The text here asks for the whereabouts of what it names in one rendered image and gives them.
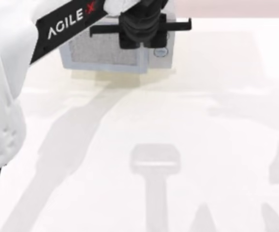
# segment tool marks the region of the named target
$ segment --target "white tabletop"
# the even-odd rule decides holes
[[[30,68],[0,232],[279,232],[279,20],[193,24],[172,70]]]

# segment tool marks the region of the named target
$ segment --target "red x logo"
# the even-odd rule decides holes
[[[95,11],[95,1],[91,2],[91,3],[88,3],[87,4],[87,8],[86,8],[86,13],[87,14],[90,14],[92,13],[93,11]]]

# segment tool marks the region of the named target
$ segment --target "white surface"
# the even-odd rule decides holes
[[[31,67],[0,232],[279,232],[279,20],[193,23],[171,71]]]

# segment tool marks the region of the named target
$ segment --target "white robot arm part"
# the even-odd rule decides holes
[[[37,19],[70,0],[0,0],[0,168],[11,161],[25,139],[17,102],[37,43]],[[139,0],[107,0],[104,9],[119,15]]]

